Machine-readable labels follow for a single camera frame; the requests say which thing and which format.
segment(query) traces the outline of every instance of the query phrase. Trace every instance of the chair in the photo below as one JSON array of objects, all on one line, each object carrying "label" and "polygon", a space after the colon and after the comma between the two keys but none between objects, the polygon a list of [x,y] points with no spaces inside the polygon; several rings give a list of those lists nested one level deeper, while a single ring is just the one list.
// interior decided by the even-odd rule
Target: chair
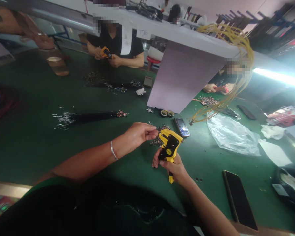
[{"label": "chair", "polygon": [[147,64],[147,70],[150,71],[153,64],[159,64],[161,61],[155,60],[149,56],[147,56],[148,64]]}]

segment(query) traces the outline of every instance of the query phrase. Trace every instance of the silver bracelet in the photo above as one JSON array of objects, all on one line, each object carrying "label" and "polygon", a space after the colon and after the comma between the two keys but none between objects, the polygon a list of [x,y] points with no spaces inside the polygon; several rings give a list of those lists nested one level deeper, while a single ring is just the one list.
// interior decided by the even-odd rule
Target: silver bracelet
[{"label": "silver bracelet", "polygon": [[114,157],[115,157],[115,160],[118,160],[118,158],[116,157],[116,154],[115,154],[115,152],[114,152],[114,148],[112,147],[112,140],[110,141],[110,149],[111,149],[112,154],[113,154]]}]

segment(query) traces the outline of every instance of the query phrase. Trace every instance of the light fixture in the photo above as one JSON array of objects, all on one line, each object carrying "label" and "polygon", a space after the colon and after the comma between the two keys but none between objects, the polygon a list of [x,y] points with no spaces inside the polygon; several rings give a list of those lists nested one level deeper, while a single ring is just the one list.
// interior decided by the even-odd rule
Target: light fixture
[{"label": "light fixture", "polygon": [[253,70],[253,72],[255,72],[255,73],[259,74],[259,75],[263,75],[265,77],[268,77],[268,78],[278,80],[278,81],[284,82],[286,84],[295,86],[295,77],[293,77],[293,76],[284,75],[284,74],[280,74],[280,73],[276,73],[276,72],[273,72],[273,71],[260,69],[260,68],[255,68]]}]

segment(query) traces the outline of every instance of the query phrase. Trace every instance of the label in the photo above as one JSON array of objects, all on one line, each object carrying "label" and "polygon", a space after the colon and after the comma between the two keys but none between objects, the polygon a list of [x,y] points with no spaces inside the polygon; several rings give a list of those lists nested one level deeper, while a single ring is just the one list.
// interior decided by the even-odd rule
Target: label
[{"label": "label", "polygon": [[146,27],[138,27],[137,29],[137,38],[142,38],[146,40],[151,39],[151,32]]},{"label": "label", "polygon": [[272,186],[274,187],[278,195],[289,197],[289,195],[287,194],[287,192],[285,191],[285,189],[283,188],[281,184],[272,184]]},{"label": "label", "polygon": [[122,24],[122,39],[120,55],[128,55],[131,51],[132,44],[132,23],[131,21],[123,21]]}]

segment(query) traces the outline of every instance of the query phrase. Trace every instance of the hand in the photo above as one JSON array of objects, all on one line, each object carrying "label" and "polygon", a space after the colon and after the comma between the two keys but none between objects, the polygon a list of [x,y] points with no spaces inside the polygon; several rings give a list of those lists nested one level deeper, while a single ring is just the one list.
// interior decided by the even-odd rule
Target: hand
[{"label": "hand", "polygon": [[94,49],[94,56],[95,56],[95,59],[98,61],[103,59],[103,57],[101,55],[101,51],[102,51],[102,49],[100,47],[95,47],[95,49]]},{"label": "hand", "polygon": [[169,172],[173,173],[174,181],[179,183],[181,186],[186,186],[192,179],[188,175],[182,161],[180,158],[180,155],[177,153],[176,157],[174,158],[174,163],[168,162],[168,161],[159,161],[158,156],[161,152],[162,148],[160,147],[157,152],[154,155],[152,167],[157,168],[158,164],[160,164],[162,167],[164,167],[168,174]]},{"label": "hand", "polygon": [[234,86],[235,84],[230,84],[230,83],[226,84],[225,87],[228,88],[228,92],[227,93],[221,92],[221,94],[223,95],[229,94],[234,89]]},{"label": "hand", "polygon": [[139,147],[143,142],[155,139],[158,130],[147,123],[136,122],[122,135],[124,143],[129,144],[127,154]]},{"label": "hand", "polygon": [[213,87],[217,87],[215,84],[207,84],[204,86],[203,91],[206,93],[216,92]]},{"label": "hand", "polygon": [[122,58],[117,56],[116,54],[112,54],[112,59],[108,59],[109,64],[115,68],[118,68],[122,65]]}]

